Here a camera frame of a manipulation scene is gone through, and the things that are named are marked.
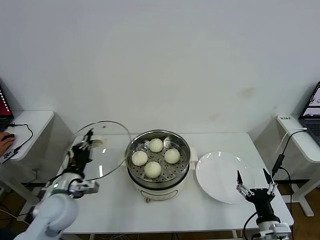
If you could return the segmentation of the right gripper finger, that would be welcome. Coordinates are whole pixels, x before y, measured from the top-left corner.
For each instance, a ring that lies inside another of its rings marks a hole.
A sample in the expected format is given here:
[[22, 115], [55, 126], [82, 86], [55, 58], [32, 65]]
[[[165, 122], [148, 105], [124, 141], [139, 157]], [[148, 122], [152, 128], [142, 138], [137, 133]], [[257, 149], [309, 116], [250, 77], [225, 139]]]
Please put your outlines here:
[[267, 194], [275, 196], [276, 195], [275, 188], [278, 186], [278, 184], [274, 182], [274, 180], [272, 179], [272, 176], [269, 174], [269, 172], [265, 168], [263, 168], [263, 173], [264, 173], [266, 182], [268, 184]]
[[254, 192], [251, 191], [247, 186], [244, 185], [240, 171], [237, 171], [237, 186], [236, 190], [244, 197], [252, 197], [254, 196]]

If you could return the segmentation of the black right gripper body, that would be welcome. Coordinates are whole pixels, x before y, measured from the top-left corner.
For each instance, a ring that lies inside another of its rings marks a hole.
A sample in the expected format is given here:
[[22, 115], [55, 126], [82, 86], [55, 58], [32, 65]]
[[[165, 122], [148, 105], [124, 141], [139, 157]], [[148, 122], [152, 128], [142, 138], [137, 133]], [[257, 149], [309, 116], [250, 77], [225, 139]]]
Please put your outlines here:
[[271, 201], [275, 198], [275, 195], [273, 193], [268, 194], [267, 188], [252, 188], [250, 191], [253, 192], [253, 194], [250, 194], [250, 196], [247, 195], [245, 199], [255, 206], [257, 213], [256, 223], [269, 221], [280, 223], [280, 219], [275, 216], [271, 206]]

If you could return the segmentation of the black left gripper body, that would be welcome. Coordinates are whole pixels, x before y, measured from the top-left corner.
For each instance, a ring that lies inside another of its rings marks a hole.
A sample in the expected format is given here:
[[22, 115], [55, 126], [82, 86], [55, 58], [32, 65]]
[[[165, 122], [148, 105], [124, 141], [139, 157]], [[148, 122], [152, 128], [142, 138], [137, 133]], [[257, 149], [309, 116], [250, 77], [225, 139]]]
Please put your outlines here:
[[92, 148], [90, 146], [84, 148], [73, 146], [67, 152], [67, 170], [71, 173], [83, 174], [86, 165], [92, 161], [91, 150]]

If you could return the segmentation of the bare person hand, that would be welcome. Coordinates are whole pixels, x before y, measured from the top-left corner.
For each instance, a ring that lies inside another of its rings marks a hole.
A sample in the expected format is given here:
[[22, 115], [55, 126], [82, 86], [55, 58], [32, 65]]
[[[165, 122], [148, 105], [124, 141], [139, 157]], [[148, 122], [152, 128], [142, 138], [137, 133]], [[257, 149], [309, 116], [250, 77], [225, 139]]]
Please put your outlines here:
[[2, 156], [14, 143], [15, 137], [8, 132], [0, 133], [0, 156]]

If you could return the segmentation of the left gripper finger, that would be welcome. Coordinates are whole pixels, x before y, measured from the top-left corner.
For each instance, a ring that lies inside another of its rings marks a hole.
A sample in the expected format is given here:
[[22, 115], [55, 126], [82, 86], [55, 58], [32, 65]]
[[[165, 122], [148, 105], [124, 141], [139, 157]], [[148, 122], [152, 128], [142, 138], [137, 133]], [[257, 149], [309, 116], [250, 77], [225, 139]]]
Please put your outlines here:
[[92, 136], [94, 134], [94, 129], [91, 128], [84, 136], [83, 136], [83, 141], [88, 143], [88, 144], [92, 144], [93, 140], [92, 140]]
[[86, 141], [80, 141], [77, 144], [74, 145], [74, 151], [89, 151], [92, 147], [92, 141], [86, 140]]

